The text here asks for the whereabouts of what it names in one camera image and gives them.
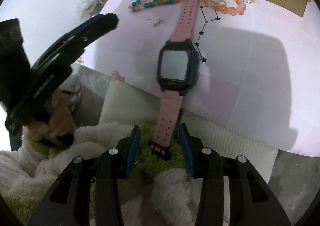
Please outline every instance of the watch screen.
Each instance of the watch screen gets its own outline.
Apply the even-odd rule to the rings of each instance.
[[[188,68],[186,51],[167,50],[163,52],[160,75],[165,79],[183,81]]]

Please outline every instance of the watch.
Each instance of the watch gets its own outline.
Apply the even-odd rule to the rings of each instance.
[[[199,76],[199,52],[191,41],[198,0],[184,0],[177,25],[160,50],[157,81],[160,85],[161,108],[153,139],[152,153],[170,159],[168,147],[175,129],[182,98],[196,85]]]

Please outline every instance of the table surface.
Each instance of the table surface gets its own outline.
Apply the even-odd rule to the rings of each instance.
[[[132,13],[133,1],[107,2],[101,13],[117,14],[118,28],[86,48],[83,64],[107,75],[117,70],[125,82],[159,96],[158,52],[180,4]],[[319,157],[319,19],[313,1],[302,18],[265,0],[247,4],[242,16],[199,4],[192,41],[207,60],[183,107],[273,147]]]

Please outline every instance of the green fuzzy fabric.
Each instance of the green fuzzy fabric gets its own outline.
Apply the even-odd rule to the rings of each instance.
[[[126,180],[118,180],[120,203],[125,204],[143,192],[143,189],[152,184],[153,178],[159,173],[172,168],[184,168],[182,150],[176,141],[170,145],[171,159],[164,161],[151,153],[148,142],[153,138],[155,126],[142,125],[139,152],[136,158],[136,165],[130,177]],[[37,152],[47,155],[49,159],[54,158],[64,150],[49,148],[26,137],[30,146]],[[11,194],[3,196],[8,207],[17,218],[26,224],[40,200],[34,196]],[[95,215],[95,183],[90,190],[90,219]]]

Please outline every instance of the beaded bracelet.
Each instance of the beaded bracelet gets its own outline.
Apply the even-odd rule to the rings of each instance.
[[[215,9],[217,11],[221,11],[223,14],[229,13],[231,16],[243,15],[244,11],[247,9],[247,6],[244,4],[243,0],[234,0],[238,5],[235,7],[227,7],[225,3],[214,2],[212,0],[203,0],[204,4],[208,5],[209,8]]]
[[[169,5],[169,4],[175,4],[180,2],[181,0],[152,0],[150,2],[148,2],[148,0],[136,0],[128,7],[128,9],[131,10],[132,12],[137,12],[137,11],[144,10],[146,8],[153,8],[156,6]]]

